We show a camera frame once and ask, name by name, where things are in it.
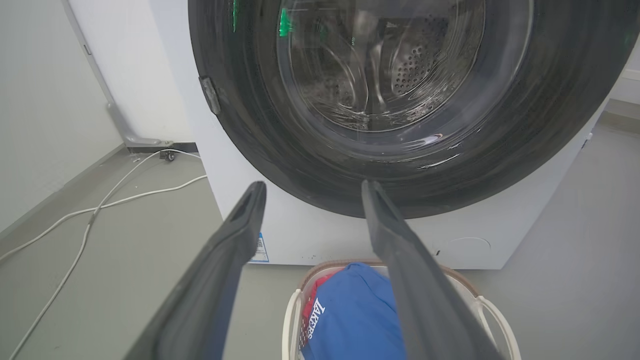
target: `white laundry basket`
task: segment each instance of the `white laundry basket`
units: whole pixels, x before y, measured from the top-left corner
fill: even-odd
[[[304,310],[305,304],[310,300],[311,291],[316,280],[323,276],[334,274],[342,270],[348,264],[354,262],[365,263],[385,277],[389,277],[387,267],[379,260],[329,261],[317,265],[309,270],[305,278],[300,282],[298,289],[291,295],[287,305],[287,311],[284,316],[284,325],[282,327],[282,360],[298,360],[302,358],[300,350],[305,333],[302,328],[302,311]],[[442,271],[447,275],[451,284],[453,284],[454,288],[458,291],[458,294],[460,294],[469,309],[471,309],[472,314],[476,316],[489,335],[489,338],[495,344],[495,338],[493,337],[489,324],[486,321],[484,310],[486,309],[487,312],[494,317],[505,339],[509,356],[507,359],[520,360],[520,350],[518,349],[516,338],[513,336],[513,331],[497,307],[480,295],[473,285],[471,285],[471,283],[460,273],[444,266],[442,267]]]

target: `washing machine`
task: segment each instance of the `washing machine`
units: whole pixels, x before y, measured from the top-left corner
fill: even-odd
[[[373,179],[435,259],[500,269],[590,136],[637,1],[152,0],[220,211],[253,262],[373,258]]]

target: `floor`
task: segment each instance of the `floor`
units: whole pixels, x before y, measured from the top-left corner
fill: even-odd
[[[119,153],[63,190],[0,240],[0,254],[63,215],[95,206],[136,159]],[[187,156],[148,162],[113,200],[204,174]],[[524,359],[640,358],[639,184],[640,137],[596,127],[507,265],[464,272],[509,320]],[[68,220],[0,264],[0,359],[67,271],[88,217]],[[206,180],[103,210],[74,274],[19,359],[121,358],[220,223]],[[280,358],[285,307],[307,270],[244,267],[225,359]]]

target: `basket handle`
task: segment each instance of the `basket handle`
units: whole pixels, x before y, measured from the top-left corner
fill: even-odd
[[[300,303],[298,300],[300,298],[300,289],[291,294],[291,298],[289,299],[289,303],[287,304],[287,310],[284,313],[284,324],[282,326],[282,360],[290,360],[291,356],[291,344],[290,339],[292,339],[291,335],[291,316],[296,314],[296,323],[298,322],[298,317],[300,317],[298,311],[298,304]]]
[[[493,346],[495,346],[497,348],[498,345],[496,345],[496,343],[495,343],[495,338],[493,337],[493,333],[491,332],[491,328],[489,327],[489,323],[486,322],[486,317],[484,316],[484,306],[482,305],[482,302],[480,300],[476,300],[476,302],[474,304],[477,305],[476,311],[478,312],[478,317],[480,317],[480,324],[486,330],[487,335],[489,335],[489,339],[491,339],[491,342],[493,343]]]
[[[522,358],[520,357],[520,348],[518,348],[518,342],[515,335],[513,334],[513,330],[511,330],[511,326],[507,322],[507,319],[505,319],[500,310],[498,310],[498,308],[493,305],[493,302],[490,302],[482,295],[478,296],[477,299],[480,301],[480,304],[482,304],[482,306],[489,310],[489,313],[491,313],[491,315],[500,326],[500,330],[502,331],[506,339],[511,360],[522,360]]]

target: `white wall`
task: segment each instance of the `white wall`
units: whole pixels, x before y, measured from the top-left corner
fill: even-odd
[[[611,99],[640,104],[640,37],[631,52],[625,70],[611,90]]]
[[[122,144],[58,0],[0,1],[0,231]]]
[[[132,130],[145,138],[193,142],[148,0],[70,4]]]

